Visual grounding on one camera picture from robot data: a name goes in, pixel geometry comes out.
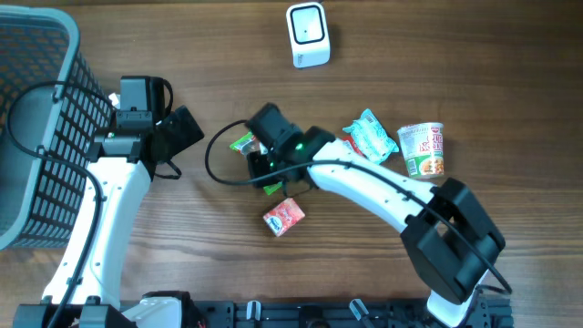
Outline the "green gummy candy bag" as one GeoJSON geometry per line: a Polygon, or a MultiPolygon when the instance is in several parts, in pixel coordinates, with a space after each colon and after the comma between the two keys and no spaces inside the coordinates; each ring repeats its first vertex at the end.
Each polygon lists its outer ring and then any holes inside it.
{"type": "MultiPolygon", "coordinates": [[[[266,155],[268,153],[268,150],[265,148],[265,146],[260,143],[251,132],[248,132],[246,135],[230,144],[230,149],[240,153],[243,156],[247,156],[248,154],[256,151],[259,151],[262,155],[266,155]]],[[[265,186],[263,190],[268,196],[270,196],[272,193],[279,190],[281,186],[282,183],[279,182],[277,184],[265,186]]]]}

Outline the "small red snack packet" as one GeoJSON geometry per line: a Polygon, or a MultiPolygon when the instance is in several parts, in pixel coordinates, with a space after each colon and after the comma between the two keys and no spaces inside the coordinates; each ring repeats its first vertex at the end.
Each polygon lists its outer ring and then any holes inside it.
{"type": "Polygon", "coordinates": [[[276,237],[282,236],[289,228],[305,217],[305,213],[293,198],[287,198],[268,211],[263,220],[276,237]]]}

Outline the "red stick snack packet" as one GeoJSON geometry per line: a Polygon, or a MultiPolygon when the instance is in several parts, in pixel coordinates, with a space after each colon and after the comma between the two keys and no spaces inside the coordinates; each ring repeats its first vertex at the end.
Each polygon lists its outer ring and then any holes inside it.
{"type": "Polygon", "coordinates": [[[352,136],[345,136],[342,138],[343,144],[350,150],[350,151],[354,151],[357,155],[361,156],[364,158],[364,154],[360,151],[360,149],[357,147],[354,139],[352,136]]]}

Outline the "light teal snack packet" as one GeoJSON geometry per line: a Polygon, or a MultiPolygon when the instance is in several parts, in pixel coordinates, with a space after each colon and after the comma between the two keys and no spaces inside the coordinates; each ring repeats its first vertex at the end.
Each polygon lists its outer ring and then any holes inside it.
{"type": "Polygon", "coordinates": [[[397,143],[389,137],[369,108],[350,126],[343,128],[343,132],[349,134],[355,146],[375,164],[381,164],[392,154],[399,152],[397,143]]]}

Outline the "cup noodles white green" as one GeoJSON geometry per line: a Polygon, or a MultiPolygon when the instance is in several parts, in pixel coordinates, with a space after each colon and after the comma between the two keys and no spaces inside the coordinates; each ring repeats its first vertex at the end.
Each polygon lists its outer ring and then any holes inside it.
{"type": "Polygon", "coordinates": [[[400,149],[412,179],[430,179],[445,174],[444,125],[426,122],[397,130],[400,149]]]}

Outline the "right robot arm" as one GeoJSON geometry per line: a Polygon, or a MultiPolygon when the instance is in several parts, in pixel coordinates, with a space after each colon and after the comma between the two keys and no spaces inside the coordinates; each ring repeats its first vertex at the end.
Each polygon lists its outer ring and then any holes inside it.
{"type": "Polygon", "coordinates": [[[506,241],[464,183],[447,179],[436,186],[409,179],[318,127],[306,132],[294,125],[254,127],[251,132],[267,149],[266,170],[288,180],[307,179],[393,227],[431,290],[428,312],[446,327],[465,321],[506,241]]]}

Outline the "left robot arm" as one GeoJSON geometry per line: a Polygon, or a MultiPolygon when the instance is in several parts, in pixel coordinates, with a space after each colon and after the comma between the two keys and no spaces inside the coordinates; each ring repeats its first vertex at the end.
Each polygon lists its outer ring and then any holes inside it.
{"type": "Polygon", "coordinates": [[[99,133],[90,151],[89,184],[60,267],[39,304],[22,304],[15,327],[201,327],[188,292],[145,294],[120,308],[121,272],[141,201],[155,175],[157,153],[172,157],[204,134],[186,107],[144,130],[99,133]]]}

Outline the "white barcode scanner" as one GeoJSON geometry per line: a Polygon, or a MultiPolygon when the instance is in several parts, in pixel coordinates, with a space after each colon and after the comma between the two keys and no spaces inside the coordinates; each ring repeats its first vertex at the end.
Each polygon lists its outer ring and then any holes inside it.
{"type": "Polygon", "coordinates": [[[317,67],[330,60],[330,34],[324,8],[319,2],[290,6],[286,22],[292,63],[296,68],[317,67]]]}

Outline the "grey plastic mesh basket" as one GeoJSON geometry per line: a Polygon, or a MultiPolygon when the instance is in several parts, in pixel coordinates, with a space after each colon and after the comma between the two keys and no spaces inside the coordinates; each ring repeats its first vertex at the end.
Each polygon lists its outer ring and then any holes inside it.
{"type": "Polygon", "coordinates": [[[112,110],[82,57],[80,32],[52,8],[1,7],[1,247],[67,245],[96,128],[112,110]]]}

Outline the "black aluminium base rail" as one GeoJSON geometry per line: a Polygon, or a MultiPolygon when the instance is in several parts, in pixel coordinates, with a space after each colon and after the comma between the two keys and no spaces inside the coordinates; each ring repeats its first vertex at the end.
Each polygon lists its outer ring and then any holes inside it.
{"type": "Polygon", "coordinates": [[[423,299],[364,302],[192,302],[187,327],[307,328],[307,327],[442,327],[423,299]]]}

